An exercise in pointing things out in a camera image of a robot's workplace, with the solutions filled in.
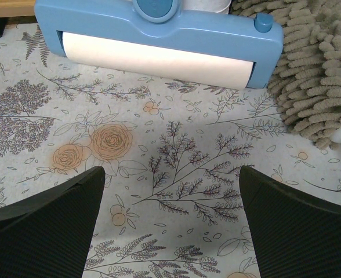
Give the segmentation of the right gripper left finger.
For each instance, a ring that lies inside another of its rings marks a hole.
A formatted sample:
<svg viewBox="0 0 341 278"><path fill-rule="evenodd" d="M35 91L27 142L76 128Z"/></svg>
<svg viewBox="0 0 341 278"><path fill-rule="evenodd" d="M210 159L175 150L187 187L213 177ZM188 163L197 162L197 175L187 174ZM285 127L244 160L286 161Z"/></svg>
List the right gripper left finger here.
<svg viewBox="0 0 341 278"><path fill-rule="evenodd" d="M96 166L0 208L0 277L81 277L104 183Z"/></svg>

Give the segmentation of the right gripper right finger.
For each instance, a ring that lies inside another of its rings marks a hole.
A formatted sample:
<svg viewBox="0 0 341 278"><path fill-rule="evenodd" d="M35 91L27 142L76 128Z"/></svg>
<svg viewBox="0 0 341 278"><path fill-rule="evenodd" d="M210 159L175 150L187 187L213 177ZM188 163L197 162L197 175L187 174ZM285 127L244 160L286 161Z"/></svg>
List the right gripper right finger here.
<svg viewBox="0 0 341 278"><path fill-rule="evenodd" d="M261 277L341 277L341 206L244 166L239 186Z"/></svg>

